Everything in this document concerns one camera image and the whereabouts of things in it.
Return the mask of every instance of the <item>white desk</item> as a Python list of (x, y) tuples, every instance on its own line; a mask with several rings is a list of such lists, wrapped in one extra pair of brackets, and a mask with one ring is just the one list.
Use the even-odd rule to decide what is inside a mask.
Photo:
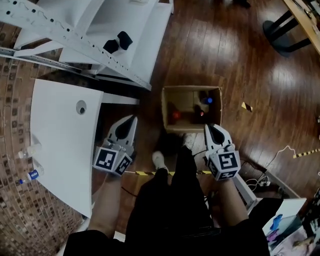
[[(86, 111), (76, 111), (77, 102)], [(84, 87), (36, 79), (32, 95), (31, 144), (42, 145), (34, 156), (44, 168), (38, 181), (79, 213), (91, 217), (91, 174), (101, 103), (139, 104), (134, 98)]]

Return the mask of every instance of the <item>yellow black caution tape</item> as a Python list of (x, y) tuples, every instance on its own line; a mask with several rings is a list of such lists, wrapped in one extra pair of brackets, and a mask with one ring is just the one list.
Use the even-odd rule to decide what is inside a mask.
[(252, 110), (254, 110), (254, 108), (253, 108), (252, 106), (249, 106), (249, 105), (248, 105), (247, 103), (245, 103), (245, 102), (242, 102), (241, 107), (243, 107), (244, 109), (246, 109), (246, 110), (248, 110), (248, 111), (250, 111), (250, 112), (252, 112)]
[(315, 153), (315, 152), (320, 152), (320, 148), (315, 149), (315, 150), (311, 150), (311, 151), (308, 151), (308, 152), (303, 152), (303, 153), (300, 153), (300, 154), (294, 154), (293, 158), (299, 158), (299, 157), (307, 156), (307, 155), (310, 155), (310, 154)]
[[(137, 174), (141, 176), (150, 176), (155, 175), (155, 171), (125, 171), (125, 173), (131, 173), (131, 174)], [(173, 176), (175, 175), (175, 171), (169, 171), (169, 175)], [(196, 174), (211, 174), (211, 171), (209, 170), (198, 170)]]

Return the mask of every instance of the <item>wooden floor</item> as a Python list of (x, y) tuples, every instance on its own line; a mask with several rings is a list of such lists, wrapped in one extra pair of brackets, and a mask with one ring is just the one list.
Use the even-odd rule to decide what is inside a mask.
[[(290, 145), (296, 153), (320, 148), (316, 115), (320, 114), (320, 62), (312, 45), (280, 56), (262, 30), (265, 20), (275, 21), (287, 8), (281, 0), (250, 0), (244, 9), (231, 0), (175, 0), (175, 12), (159, 51), (151, 79), (152, 91), (141, 100), (133, 169), (153, 170), (151, 155), (162, 128), (160, 93), (163, 86), (205, 85), (222, 90), (222, 126), (242, 158), (265, 167), (277, 151)], [(297, 26), (289, 35), (304, 39)], [(241, 108), (242, 102), (253, 112)], [(198, 134), (193, 152), (204, 149)], [(196, 157), (205, 168), (203, 155)], [(312, 197), (320, 185), (320, 153), (293, 159), (279, 153), (268, 169), (302, 197)], [(259, 176), (245, 164), (241, 173)], [(123, 187), (137, 194), (149, 177), (127, 173)], [(210, 175), (201, 176), (206, 191)], [(122, 191), (117, 230), (125, 233), (135, 198)]]

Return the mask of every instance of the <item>brick-pattern floor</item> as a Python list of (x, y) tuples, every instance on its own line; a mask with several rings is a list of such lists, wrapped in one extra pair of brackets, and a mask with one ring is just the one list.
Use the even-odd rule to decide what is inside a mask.
[[(0, 23), (0, 46), (12, 48), (20, 29)], [(48, 53), (54, 59), (60, 51)], [(0, 58), (0, 254), (53, 255), (81, 223), (81, 215), (37, 181), (19, 184), (33, 169), (17, 153), (30, 145), (35, 78), (85, 86), (80, 77), (50, 67)]]

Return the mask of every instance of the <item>open cardboard box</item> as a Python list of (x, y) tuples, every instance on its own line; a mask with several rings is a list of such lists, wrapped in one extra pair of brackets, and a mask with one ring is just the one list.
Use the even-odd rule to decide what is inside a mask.
[[(212, 104), (200, 102), (200, 91), (206, 91), (213, 99)], [(181, 118), (175, 123), (169, 122), (170, 104), (180, 111)], [(222, 120), (221, 90), (215, 86), (179, 85), (166, 86), (162, 90), (161, 106), (164, 128), (168, 133), (203, 133), (204, 123), (195, 122), (194, 106), (199, 105), (206, 113), (206, 122), (220, 125)]]

